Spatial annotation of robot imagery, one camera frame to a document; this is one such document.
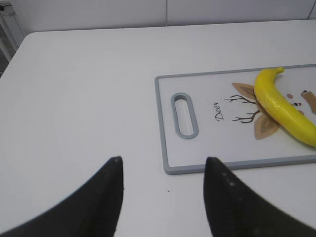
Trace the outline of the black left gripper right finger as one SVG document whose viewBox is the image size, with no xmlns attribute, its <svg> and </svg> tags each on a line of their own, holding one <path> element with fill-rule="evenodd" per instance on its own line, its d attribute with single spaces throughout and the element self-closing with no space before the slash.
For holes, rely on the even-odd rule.
<svg viewBox="0 0 316 237">
<path fill-rule="evenodd" d="M 203 197 L 214 237 L 314 237 L 314 228 L 249 188 L 218 158 L 205 164 Z"/>
</svg>

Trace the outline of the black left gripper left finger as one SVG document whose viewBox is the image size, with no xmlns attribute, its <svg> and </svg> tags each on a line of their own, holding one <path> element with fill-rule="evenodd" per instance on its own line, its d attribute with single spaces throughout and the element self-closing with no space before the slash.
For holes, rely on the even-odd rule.
<svg viewBox="0 0 316 237">
<path fill-rule="evenodd" d="M 2 237 L 112 237 L 123 201 L 123 162 L 110 158 L 84 185 Z"/>
</svg>

